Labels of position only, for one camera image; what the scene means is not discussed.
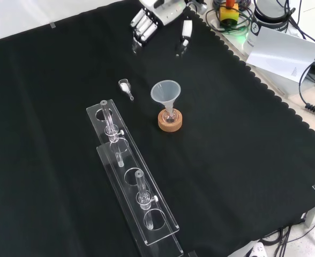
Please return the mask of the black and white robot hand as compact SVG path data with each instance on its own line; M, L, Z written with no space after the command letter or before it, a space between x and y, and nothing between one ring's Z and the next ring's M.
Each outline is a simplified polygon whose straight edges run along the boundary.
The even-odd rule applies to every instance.
M186 1L140 1L141 9L133 17L132 51L137 54L159 29L176 20L186 8Z

